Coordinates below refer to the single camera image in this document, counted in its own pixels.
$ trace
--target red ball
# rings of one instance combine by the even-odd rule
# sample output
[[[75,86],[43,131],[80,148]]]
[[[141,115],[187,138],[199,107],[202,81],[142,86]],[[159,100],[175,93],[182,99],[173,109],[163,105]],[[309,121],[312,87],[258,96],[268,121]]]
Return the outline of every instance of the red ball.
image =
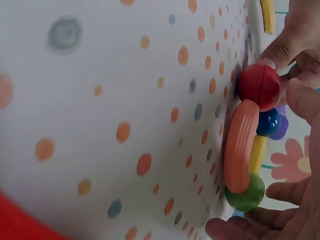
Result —
[[[238,78],[237,93],[241,101],[255,102],[260,112],[269,111],[280,101],[280,76],[267,65],[247,66]]]

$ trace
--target flower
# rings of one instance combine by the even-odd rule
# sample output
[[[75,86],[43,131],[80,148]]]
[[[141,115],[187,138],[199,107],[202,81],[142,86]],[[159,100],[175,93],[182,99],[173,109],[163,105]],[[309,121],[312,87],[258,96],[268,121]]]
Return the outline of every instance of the flower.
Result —
[[[272,169],[271,176],[274,179],[285,179],[285,182],[292,183],[303,180],[311,175],[309,139],[309,135],[304,138],[304,153],[298,141],[289,138],[285,142],[286,154],[280,152],[272,154],[271,162],[281,165]]]

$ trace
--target yellow piece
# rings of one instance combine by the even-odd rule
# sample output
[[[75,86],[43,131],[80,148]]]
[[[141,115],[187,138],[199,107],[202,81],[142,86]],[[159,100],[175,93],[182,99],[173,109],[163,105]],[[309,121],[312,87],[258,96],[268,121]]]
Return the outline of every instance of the yellow piece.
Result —
[[[249,172],[259,175],[262,162],[267,150],[267,137],[256,135],[253,140],[253,145],[250,155]]]
[[[276,33],[276,13],[275,13],[275,3],[274,0],[260,0],[264,32],[266,34]]]

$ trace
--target polka dot fabric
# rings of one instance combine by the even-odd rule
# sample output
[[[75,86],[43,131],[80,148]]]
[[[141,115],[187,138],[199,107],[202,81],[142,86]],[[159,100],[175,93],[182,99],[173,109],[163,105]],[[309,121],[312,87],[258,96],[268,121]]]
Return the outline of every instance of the polka dot fabric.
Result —
[[[20,207],[75,240],[205,240],[231,216],[235,83],[269,41],[256,1],[5,0],[0,34],[0,187]]]

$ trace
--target blue ball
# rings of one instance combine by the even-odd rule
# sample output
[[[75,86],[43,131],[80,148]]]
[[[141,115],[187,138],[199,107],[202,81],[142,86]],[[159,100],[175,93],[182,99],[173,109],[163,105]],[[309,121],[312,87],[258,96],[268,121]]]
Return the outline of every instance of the blue ball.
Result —
[[[260,136],[269,136],[274,134],[280,127],[281,117],[277,109],[259,113],[259,124],[256,129],[256,134]]]

